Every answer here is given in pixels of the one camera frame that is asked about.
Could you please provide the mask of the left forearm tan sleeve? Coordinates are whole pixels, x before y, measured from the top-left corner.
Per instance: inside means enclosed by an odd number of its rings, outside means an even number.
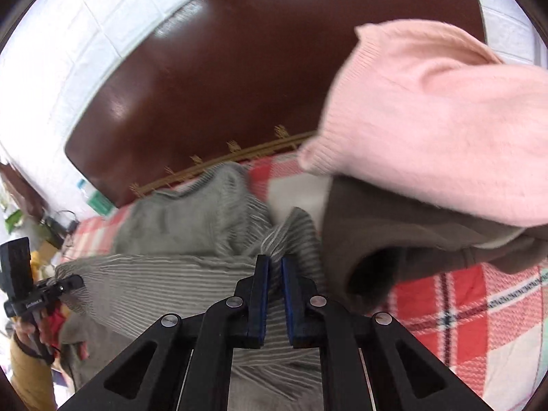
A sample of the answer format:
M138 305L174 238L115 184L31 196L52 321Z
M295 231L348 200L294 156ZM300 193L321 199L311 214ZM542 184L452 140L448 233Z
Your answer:
M15 334L11 339L11 384L29 410L56 411L52 372L49 365Z

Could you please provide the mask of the person's left hand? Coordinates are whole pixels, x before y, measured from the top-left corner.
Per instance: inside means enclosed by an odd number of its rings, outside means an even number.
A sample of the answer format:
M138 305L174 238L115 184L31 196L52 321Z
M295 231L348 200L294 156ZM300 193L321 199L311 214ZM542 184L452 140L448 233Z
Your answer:
M14 335L11 338L11 353L25 353L32 357L37 357L40 353L37 351L35 344L32 342L31 336L38 329L40 342L45 346L58 347L57 332L54 330L55 314L59 309L59 303L55 302L53 305L47 306L43 309L41 314L41 320L38 326L35 326L30 321L24 321L18 318L14 322L15 330Z

